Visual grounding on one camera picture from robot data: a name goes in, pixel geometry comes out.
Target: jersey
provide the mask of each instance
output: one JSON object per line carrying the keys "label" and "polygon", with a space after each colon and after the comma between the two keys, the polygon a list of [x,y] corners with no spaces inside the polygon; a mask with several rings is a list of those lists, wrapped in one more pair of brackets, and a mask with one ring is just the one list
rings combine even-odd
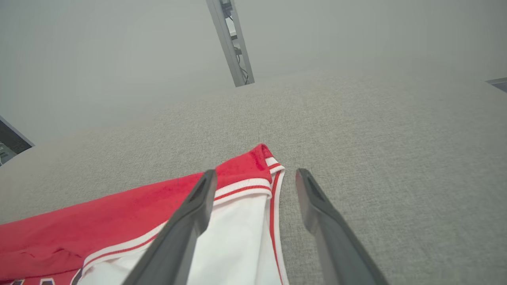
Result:
{"label": "jersey", "polygon": [[[216,167],[188,284],[287,285],[278,205],[285,168],[267,146]],[[0,226],[0,284],[120,285],[203,173]]]}

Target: gray wall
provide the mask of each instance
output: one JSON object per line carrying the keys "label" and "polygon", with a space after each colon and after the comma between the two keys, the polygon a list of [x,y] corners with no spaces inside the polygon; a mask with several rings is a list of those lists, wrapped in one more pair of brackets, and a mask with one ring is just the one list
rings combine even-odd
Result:
{"label": "gray wall", "polygon": [[[419,56],[507,77],[505,0],[235,3],[256,82]],[[204,0],[1,1],[0,39],[0,115],[34,144],[234,87]]]}

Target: red stripe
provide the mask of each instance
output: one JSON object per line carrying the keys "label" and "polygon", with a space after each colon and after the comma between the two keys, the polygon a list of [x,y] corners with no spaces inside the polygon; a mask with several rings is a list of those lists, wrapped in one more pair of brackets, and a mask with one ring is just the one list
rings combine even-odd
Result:
{"label": "red stripe", "polygon": [[238,189],[238,190],[234,190],[234,191],[231,191],[231,192],[229,192],[229,193],[226,193],[226,194],[224,194],[224,195],[220,195],[220,196],[218,196],[218,197],[216,197],[216,198],[215,198],[215,201],[217,201],[218,199],[222,199],[222,198],[224,198],[224,197],[230,196],[230,195],[232,195],[232,194],[236,194],[236,193],[239,193],[239,192],[245,191],[245,190],[249,190],[249,189],[258,189],[258,188],[271,190],[271,188],[269,188],[269,186],[264,186],[264,185],[246,186],[246,187],[240,188],[240,189]]}
{"label": "red stripe", "polygon": [[273,242],[273,251],[275,252],[275,260],[276,267],[278,268],[278,275],[280,276],[280,282],[283,283],[282,275],[280,274],[280,267],[278,266],[278,256],[276,254],[276,245],[275,245],[275,194],[276,194],[276,185],[278,184],[278,177],[280,176],[280,171],[276,173],[275,180],[273,181],[273,190],[271,193],[273,198],[271,199],[270,208],[269,208],[269,234],[271,235],[271,241]]}
{"label": "red stripe", "polygon": [[154,236],[152,236],[149,240],[147,240],[147,241],[145,241],[145,242],[143,242],[143,243],[141,243],[141,244],[138,244],[138,245],[136,245],[136,246],[133,246],[133,247],[130,247],[130,248],[126,248],[126,249],[124,249],[124,250],[119,250],[119,251],[115,251],[115,252],[106,253],[106,254],[103,254],[103,255],[101,255],[101,256],[98,256],[98,257],[96,257],[96,258],[94,258],[94,259],[90,260],[89,262],[87,262],[87,263],[85,264],[85,266],[83,266],[83,267],[86,267],[88,264],[92,263],[93,261],[95,261],[95,260],[97,260],[97,259],[99,259],[99,258],[101,258],[101,257],[104,257],[104,256],[109,256],[109,255],[113,255],[113,254],[124,253],[124,252],[127,252],[127,251],[134,250],[134,249],[136,249],[136,248],[139,248],[139,247],[141,247],[141,246],[143,246],[143,245],[145,245],[145,244],[149,243],[150,241],[154,240],[154,239],[157,237],[157,235],[158,235],[158,233],[157,233],[157,234],[155,234]]}
{"label": "red stripe", "polygon": [[281,165],[280,163],[275,163],[275,164],[271,165],[271,166],[269,167],[269,169],[273,169],[273,168],[275,168],[275,167],[277,167],[277,166],[280,166],[280,165]]}

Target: red and white garment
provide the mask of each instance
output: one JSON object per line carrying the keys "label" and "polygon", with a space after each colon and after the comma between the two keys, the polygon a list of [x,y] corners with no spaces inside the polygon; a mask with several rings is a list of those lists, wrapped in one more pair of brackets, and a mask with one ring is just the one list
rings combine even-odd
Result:
{"label": "red and white garment", "polygon": [[[216,168],[188,284],[288,285],[278,205],[285,168],[265,145]],[[202,173],[0,226],[0,284],[120,285]]]}

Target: gray carpet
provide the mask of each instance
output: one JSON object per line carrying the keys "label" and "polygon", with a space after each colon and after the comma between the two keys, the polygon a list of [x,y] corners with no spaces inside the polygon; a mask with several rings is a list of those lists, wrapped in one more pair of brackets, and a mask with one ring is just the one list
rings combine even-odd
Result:
{"label": "gray carpet", "polygon": [[199,94],[0,167],[0,223],[213,167],[266,143],[287,168],[291,284],[322,283],[300,218],[308,168],[391,284],[507,283],[507,96],[424,61]]}

